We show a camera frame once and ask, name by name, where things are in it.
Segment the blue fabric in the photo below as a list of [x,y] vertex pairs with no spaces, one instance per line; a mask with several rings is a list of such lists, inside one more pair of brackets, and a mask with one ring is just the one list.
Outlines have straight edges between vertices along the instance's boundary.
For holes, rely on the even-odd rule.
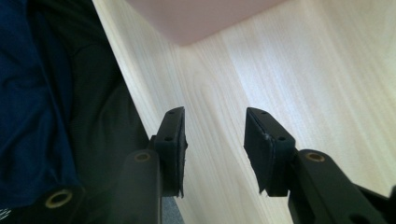
[[78,185],[67,136],[72,101],[62,46],[28,0],[0,1],[0,209]]

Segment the metal grommet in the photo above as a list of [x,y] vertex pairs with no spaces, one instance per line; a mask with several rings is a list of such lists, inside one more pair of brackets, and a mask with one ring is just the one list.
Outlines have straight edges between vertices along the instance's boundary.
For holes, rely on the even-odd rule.
[[134,156],[134,160],[140,162],[149,161],[150,158],[151,157],[147,152],[142,152]]
[[49,198],[46,200],[46,207],[48,208],[57,208],[61,207],[73,198],[73,192],[69,189],[61,189],[55,193],[53,193]]
[[311,160],[311,161],[316,161],[316,162],[322,162],[325,161],[324,157],[319,155],[318,153],[315,152],[309,152],[305,154],[306,158]]

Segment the pink surface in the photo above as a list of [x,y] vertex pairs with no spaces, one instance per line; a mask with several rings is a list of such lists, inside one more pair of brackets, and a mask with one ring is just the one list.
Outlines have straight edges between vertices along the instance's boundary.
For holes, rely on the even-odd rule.
[[190,44],[284,0],[128,0],[153,27]]

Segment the wooden floor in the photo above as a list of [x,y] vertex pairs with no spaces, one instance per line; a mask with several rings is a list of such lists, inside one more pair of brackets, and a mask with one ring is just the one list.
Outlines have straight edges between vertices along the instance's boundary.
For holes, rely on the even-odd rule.
[[185,47],[125,0],[93,2],[148,135],[186,108],[186,223],[291,223],[286,198],[259,194],[248,106],[353,182],[387,196],[396,184],[396,1],[288,0]]

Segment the screw hole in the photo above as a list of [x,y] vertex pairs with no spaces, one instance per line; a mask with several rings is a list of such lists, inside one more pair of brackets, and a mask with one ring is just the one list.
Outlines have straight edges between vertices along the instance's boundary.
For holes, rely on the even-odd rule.
[[57,208],[61,207],[73,198],[73,192],[68,189],[62,189],[55,193],[53,193],[49,198],[46,200],[46,207],[48,208]]
[[370,224],[370,221],[367,220],[366,217],[361,216],[361,215],[357,215],[357,214],[352,214],[349,216],[349,219],[353,222],[353,223],[359,223],[359,224]]

